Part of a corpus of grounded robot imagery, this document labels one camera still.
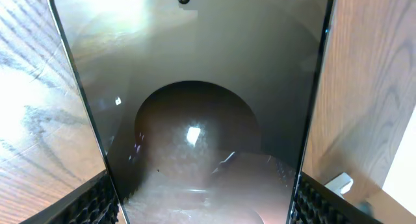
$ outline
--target wood grain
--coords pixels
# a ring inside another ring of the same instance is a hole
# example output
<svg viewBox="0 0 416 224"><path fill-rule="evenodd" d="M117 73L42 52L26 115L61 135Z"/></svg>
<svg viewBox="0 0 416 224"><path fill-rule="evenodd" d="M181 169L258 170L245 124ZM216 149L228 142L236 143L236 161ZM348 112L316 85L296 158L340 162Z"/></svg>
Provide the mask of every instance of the wood grain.
<svg viewBox="0 0 416 224"><path fill-rule="evenodd" d="M303 170L345 171L356 203L382 187L416 105L416 1L338 0Z"/></svg>
<svg viewBox="0 0 416 224"><path fill-rule="evenodd" d="M104 169L46 0L0 0L0 223Z"/></svg>

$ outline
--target white light spot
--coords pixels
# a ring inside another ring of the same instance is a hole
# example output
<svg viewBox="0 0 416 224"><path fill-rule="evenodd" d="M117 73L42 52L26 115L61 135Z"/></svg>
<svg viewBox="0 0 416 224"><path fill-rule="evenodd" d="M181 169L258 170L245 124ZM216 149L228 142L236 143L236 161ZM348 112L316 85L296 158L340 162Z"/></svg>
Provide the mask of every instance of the white light spot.
<svg viewBox="0 0 416 224"><path fill-rule="evenodd" d="M116 98L116 105L120 105L122 103L122 100L120 99L120 97Z"/></svg>
<svg viewBox="0 0 416 224"><path fill-rule="evenodd" d="M190 127L188 130L187 140L195 147L196 140L200 135L201 129L199 127Z"/></svg>

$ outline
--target smartphone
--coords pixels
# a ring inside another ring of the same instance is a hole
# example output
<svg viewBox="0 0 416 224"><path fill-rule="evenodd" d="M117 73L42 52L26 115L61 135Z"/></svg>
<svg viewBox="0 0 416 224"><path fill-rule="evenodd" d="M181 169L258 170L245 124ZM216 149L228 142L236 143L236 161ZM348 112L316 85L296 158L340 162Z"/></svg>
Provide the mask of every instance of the smartphone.
<svg viewBox="0 0 416 224"><path fill-rule="evenodd" d="M129 223L287 223L334 0L48 0Z"/></svg>

